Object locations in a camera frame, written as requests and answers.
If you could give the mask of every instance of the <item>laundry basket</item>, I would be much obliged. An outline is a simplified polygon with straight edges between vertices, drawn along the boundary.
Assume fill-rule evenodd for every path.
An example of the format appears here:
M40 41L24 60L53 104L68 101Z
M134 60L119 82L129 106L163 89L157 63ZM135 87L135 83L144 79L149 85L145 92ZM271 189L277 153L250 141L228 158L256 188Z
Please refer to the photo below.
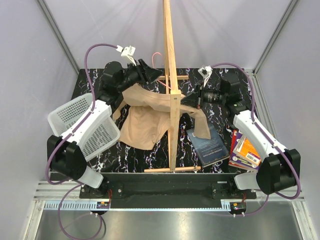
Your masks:
M48 115L48 122L55 136L71 128L88 110L92 103L92 94L86 93L58 107ZM93 159L113 146L120 137L120 131L110 116L90 134L88 140L79 147L86 161Z

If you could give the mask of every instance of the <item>black and white marble pattern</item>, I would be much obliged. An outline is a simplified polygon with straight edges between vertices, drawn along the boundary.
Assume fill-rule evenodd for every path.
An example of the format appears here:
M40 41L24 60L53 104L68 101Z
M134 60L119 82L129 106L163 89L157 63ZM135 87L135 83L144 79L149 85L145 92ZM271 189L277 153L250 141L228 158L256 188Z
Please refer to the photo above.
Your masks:
M98 92L99 78L103 69L90 69L89 74L92 79L94 90ZM219 84L219 78L227 72L236 73L240 80L240 91L243 99L251 102L251 89L247 82L246 76L234 68L215 68L208 82L210 87L216 87ZM194 90L195 84L202 80L197 68L179 68L178 75L189 75L188 80L179 80L178 85L184 95ZM153 84L143 86L145 89L156 92L165 93L165 87L157 81ZM76 86L72 98L76 98L82 94L89 93L90 87L87 82L85 70L80 70ZM121 117L116 124L121 129L130 106L125 106L121 111ZM219 135L223 138L225 145L230 149L232 130L230 129L226 113L219 105L207 104L203 107L203 111L208 118L208 122L212 123ZM197 157L195 148L193 147L187 135L187 130L194 127L194 119L188 114L183 114L179 122L178 150L176 167L201 166L201 162ZM142 173L145 169L168 168L168 135L167 133L157 142L152 150L141 150L133 148L123 142L117 142L114 146L99 154L89 162L90 166L98 172L121 172L121 173ZM218 162L212 166L203 168L201 173L229 173L236 172L239 169L228 166L228 160Z

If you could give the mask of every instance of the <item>gray floor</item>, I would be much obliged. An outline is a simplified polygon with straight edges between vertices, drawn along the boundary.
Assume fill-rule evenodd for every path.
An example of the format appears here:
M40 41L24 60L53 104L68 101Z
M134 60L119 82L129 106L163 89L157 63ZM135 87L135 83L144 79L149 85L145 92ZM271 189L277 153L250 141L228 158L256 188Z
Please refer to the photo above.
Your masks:
M258 203L249 202L249 212ZM63 211L64 226L72 223L83 211ZM103 215L106 223L97 239L103 240L302 240L298 222L290 202L269 202L257 215L221 217L206 212L115 212ZM80 239L91 237L99 227L99 220L85 216L66 228ZM60 231L57 211L45 210L36 240L68 239Z

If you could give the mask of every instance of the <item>white panel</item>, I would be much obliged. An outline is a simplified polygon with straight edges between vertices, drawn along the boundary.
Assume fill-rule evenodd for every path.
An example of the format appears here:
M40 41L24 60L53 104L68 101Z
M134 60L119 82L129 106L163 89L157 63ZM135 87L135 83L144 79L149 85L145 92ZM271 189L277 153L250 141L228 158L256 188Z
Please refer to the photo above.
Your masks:
M86 50L109 43L136 47L135 58L151 64L163 53L162 0L46 0L81 68ZM290 0L171 0L178 68L233 62L253 68ZM89 67L121 61L111 49L93 50ZM163 60L156 57L156 66Z
M76 74L34 0L0 1L0 235L21 239L47 162L47 115Z
M302 191L320 237L320 1L297 5L258 73L279 140L301 154Z

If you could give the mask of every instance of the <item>book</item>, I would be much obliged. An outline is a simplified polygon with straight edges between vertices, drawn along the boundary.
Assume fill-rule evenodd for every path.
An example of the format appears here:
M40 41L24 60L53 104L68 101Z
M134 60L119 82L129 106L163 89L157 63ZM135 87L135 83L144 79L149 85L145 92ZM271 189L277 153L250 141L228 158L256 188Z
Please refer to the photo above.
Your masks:
M236 153L234 153L234 148L238 144L242 143L241 139L243 139L243 134L241 132L238 132L237 130L234 130L233 134L232 134L232 141L231 141L229 166L255 172L259 169L259 167L257 165L245 160L244 158L242 158L242 157L236 155Z
M194 135L194 128L186 131L204 168L219 161L228 159L230 156L227 147L225 146L215 127L212 124L209 124L208 127L210 130L211 139L196 137Z
M244 135L241 136L240 140L238 141L237 145L234 147L233 152L239 156L240 158L259 166L261 162L261 158L256 151L255 147L251 144L249 139Z

